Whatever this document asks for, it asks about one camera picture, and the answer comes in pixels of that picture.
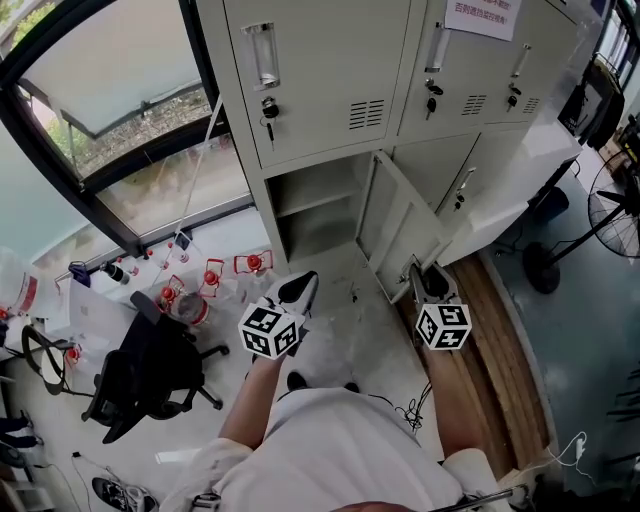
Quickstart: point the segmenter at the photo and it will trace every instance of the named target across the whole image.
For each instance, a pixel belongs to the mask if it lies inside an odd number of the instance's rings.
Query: window frame
[[[24,73],[69,32],[116,1],[118,0],[64,0],[33,27],[4,60],[0,61],[0,121],[42,176],[89,222],[120,248],[119,251],[111,251],[106,255],[93,258],[91,270],[97,268],[102,261],[112,260],[123,254],[146,258],[145,249],[170,238],[173,235],[171,226],[174,224],[177,226],[179,221],[178,219],[150,233],[138,235],[121,221],[97,197],[97,194],[152,163],[201,143],[211,121],[211,115],[209,115],[176,128],[130,150],[82,179],[78,177],[77,171],[71,167],[61,151],[48,140],[44,129],[34,122],[31,113],[25,108],[25,102],[21,99],[18,87],[22,87],[45,105],[49,103],[48,98],[43,91],[23,78]],[[220,92],[207,51],[196,2],[195,0],[175,1],[180,5],[189,44],[200,74],[201,86],[213,110]],[[148,108],[168,101],[176,94],[150,104]],[[80,132],[95,139],[102,133],[106,133],[108,129],[141,113],[141,110],[133,111],[96,134],[91,133],[67,112],[62,112],[62,117]],[[223,106],[211,138],[225,134],[229,134],[233,139]],[[254,206],[253,198],[250,193],[247,193],[187,217],[183,223],[183,229],[202,225],[251,206]]]

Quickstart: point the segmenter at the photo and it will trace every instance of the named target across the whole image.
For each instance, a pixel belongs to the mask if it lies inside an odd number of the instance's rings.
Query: open cabinet door
[[[444,229],[402,171],[382,151],[372,154],[356,243],[391,303],[404,295],[412,262],[424,270],[446,248]]]

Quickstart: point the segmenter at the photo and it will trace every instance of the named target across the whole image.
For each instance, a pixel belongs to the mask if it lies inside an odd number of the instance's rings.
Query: wooden board
[[[523,469],[536,460],[549,443],[529,365],[502,300],[482,262],[468,256],[450,266],[461,296],[469,304],[473,342],[504,412],[516,464]]]
[[[538,460],[549,444],[540,397],[517,333],[480,259],[471,255],[445,270],[457,282],[473,322],[465,347],[454,352],[460,386],[486,438],[491,468],[501,478]],[[409,295],[398,307],[413,333],[416,312]]]

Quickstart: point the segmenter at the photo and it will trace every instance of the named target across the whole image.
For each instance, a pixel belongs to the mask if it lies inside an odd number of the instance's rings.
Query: office chair
[[[202,361],[217,352],[227,355],[229,348],[218,345],[201,354],[187,326],[162,313],[149,297],[135,292],[131,302],[138,314],[120,348],[107,354],[94,379],[96,393],[82,414],[83,421],[91,418],[109,427],[103,444],[120,439],[145,416],[166,420],[189,411],[196,393],[222,409],[222,401],[203,388]],[[183,389],[188,390],[184,402],[170,400],[173,391]]]

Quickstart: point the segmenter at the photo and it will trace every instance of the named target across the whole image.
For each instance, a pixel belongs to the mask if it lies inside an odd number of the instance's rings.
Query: white cable
[[[191,196],[193,195],[193,191],[196,188],[196,181],[198,181],[198,174],[200,173],[200,167],[202,166],[202,159],[204,158],[205,145],[207,144],[209,138],[211,137],[211,132],[213,131],[213,127],[216,124],[216,121],[218,120],[218,116],[220,115],[221,108],[222,108],[222,95],[219,94],[218,100],[216,101],[216,106],[214,107],[213,113],[211,114],[211,120],[209,121],[209,126],[207,126],[207,134],[205,135],[204,141],[202,142],[202,149],[200,151],[200,155],[198,156],[198,163],[196,164],[195,171],[193,172],[193,179],[191,180],[191,186],[189,187],[187,202],[184,205],[184,210],[182,212],[182,216],[180,217],[180,222],[178,222],[178,226],[176,227],[176,230],[174,232],[173,245],[169,249],[169,253],[167,254],[167,257],[163,262],[165,264],[167,263],[167,261],[169,261],[169,258],[171,257],[173,248],[176,246],[176,243],[177,243],[178,235],[181,233],[180,229],[182,228],[184,219],[186,219],[187,217],[187,211],[189,210],[189,205],[191,204]],[[163,271],[164,271],[164,268],[160,268],[158,270],[158,273],[156,274],[156,277],[153,280],[153,283],[151,283],[150,288],[153,288],[153,286],[156,284],[156,282],[158,281],[158,278],[160,277]]]
[[[522,476],[522,475],[524,475],[525,473],[528,473],[529,471],[533,471],[534,469],[544,468],[544,467],[548,466],[549,464],[552,464],[553,462],[557,462],[557,463],[559,463],[560,465],[565,466],[565,467],[569,467],[569,468],[570,468],[570,467],[574,467],[574,466],[575,466],[575,467],[576,467],[576,470],[578,470],[577,466],[578,466],[578,461],[579,461],[580,459],[576,460],[573,464],[567,464],[566,462],[562,462],[560,459],[562,458],[562,456],[563,456],[565,453],[567,453],[567,450],[568,450],[569,448],[571,448],[571,445],[574,443],[574,441],[576,441],[576,440],[577,440],[581,435],[584,435],[584,444],[586,444],[586,442],[587,442],[587,433],[586,433],[586,432],[578,432],[578,433],[576,434],[576,436],[575,436],[571,441],[569,441],[569,444],[567,445],[567,447],[566,447],[564,450],[562,450],[562,453],[561,453],[560,455],[558,455],[557,457],[554,457],[553,453],[551,453],[551,450],[549,450],[549,447],[547,447],[547,451],[548,451],[548,452],[549,452],[549,454],[553,457],[553,459],[551,459],[549,462],[545,462],[544,464],[540,464],[539,466],[533,466],[532,468],[527,468],[527,469],[525,469],[524,471],[520,472],[520,474],[519,474],[518,476]]]

